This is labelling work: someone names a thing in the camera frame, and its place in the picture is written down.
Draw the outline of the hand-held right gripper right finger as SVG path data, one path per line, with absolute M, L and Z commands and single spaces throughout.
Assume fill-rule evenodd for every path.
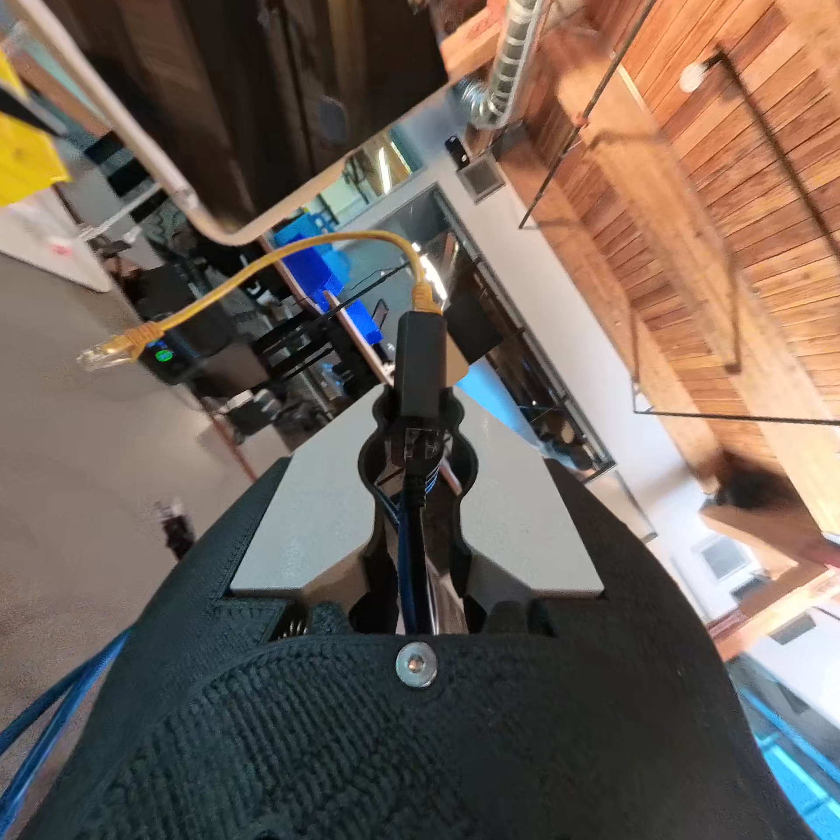
M 498 608 L 533 632 L 555 610 L 602 605 L 604 583 L 540 452 L 460 387 L 449 404 L 449 577 L 480 633 Z

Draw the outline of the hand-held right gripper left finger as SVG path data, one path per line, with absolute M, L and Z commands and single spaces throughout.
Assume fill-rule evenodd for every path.
M 335 602 L 362 633 L 399 627 L 396 569 L 364 473 L 380 427 L 377 385 L 298 446 L 228 585 L 233 597 Z

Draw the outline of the black ethernet adapter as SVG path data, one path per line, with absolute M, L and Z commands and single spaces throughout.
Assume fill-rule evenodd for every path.
M 446 388 L 448 331 L 443 315 L 408 311 L 397 327 L 393 391 L 402 419 L 436 422 Z

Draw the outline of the glass partition window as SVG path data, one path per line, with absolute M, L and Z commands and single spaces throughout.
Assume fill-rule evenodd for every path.
M 614 458 L 443 190 L 428 187 L 373 227 L 411 243 L 435 299 L 455 310 L 456 323 L 480 350 L 458 386 L 582 482 L 614 469 Z

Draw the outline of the black metal rack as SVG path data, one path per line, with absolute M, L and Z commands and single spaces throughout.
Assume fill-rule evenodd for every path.
M 249 345 L 268 379 L 286 382 L 334 355 L 338 359 L 334 366 L 350 377 L 354 388 L 369 387 L 390 359 L 379 349 L 381 326 L 362 299 L 407 270 L 404 259 L 394 267 L 373 272 L 349 290 L 342 290 L 335 303 L 328 303 L 327 290 L 320 290 L 325 308 L 312 296 L 304 297 L 298 313 Z

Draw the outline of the black device with display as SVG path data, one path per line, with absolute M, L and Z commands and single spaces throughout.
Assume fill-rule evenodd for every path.
M 231 326 L 179 328 L 148 344 L 139 363 L 165 385 L 187 385 L 200 397 L 234 397 L 267 378 L 249 336 Z

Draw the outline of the blue plastic bins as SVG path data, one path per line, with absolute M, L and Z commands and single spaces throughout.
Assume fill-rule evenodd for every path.
M 270 234 L 269 241 L 275 248 L 280 248 L 289 243 L 323 235 L 330 230 L 329 226 L 319 225 L 317 216 L 302 213 Z M 284 258 L 282 262 L 306 297 L 321 312 L 329 307 L 324 293 L 327 291 L 338 298 L 350 283 L 349 257 L 333 245 L 320 245 L 302 250 Z M 376 345 L 383 340 L 382 331 L 361 300 L 352 302 L 347 307 L 347 312 L 368 344 Z

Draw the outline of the white curved pipe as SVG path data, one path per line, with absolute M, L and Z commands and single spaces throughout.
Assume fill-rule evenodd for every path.
M 245 245 L 446 83 L 414 2 L 9 2 L 191 224 Z

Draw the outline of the white tray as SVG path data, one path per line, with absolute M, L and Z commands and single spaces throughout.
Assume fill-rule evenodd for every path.
M 80 232 L 52 188 L 1 209 L 3 254 L 91 291 L 108 292 L 112 279 Z

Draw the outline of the yellow plastic box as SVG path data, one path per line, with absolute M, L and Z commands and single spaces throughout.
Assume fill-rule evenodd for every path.
M 32 101 L 11 61 L 2 54 L 2 207 L 70 180 L 53 142 L 65 132 L 61 121 Z

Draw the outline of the black hanging rod frame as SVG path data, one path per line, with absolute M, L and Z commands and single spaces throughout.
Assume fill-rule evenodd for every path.
M 614 49 L 603 33 L 573 35 L 568 28 L 556 28 L 542 38 L 543 50 L 557 61 L 555 98 L 572 118 L 573 128 L 519 227 L 524 228 L 545 201 L 562 161 L 582 139 L 748 408 L 745 416 L 710 413 L 708 417 L 838 432 L 838 417 L 830 413 L 744 276 L 624 67 L 625 56 L 639 36 L 652 40 L 645 28 L 656 5 L 633 4 L 633 22 Z

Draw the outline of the square wall vent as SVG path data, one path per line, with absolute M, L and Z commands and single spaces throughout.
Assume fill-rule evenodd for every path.
M 506 185 L 505 177 L 490 153 L 479 155 L 460 168 L 457 177 L 474 204 L 482 203 Z

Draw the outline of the silver flexible duct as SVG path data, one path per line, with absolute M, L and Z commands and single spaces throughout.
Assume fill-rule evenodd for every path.
M 509 1 L 489 80 L 470 74 L 456 83 L 459 105 L 477 131 L 497 131 L 511 120 L 537 41 L 543 6 L 544 1 Z

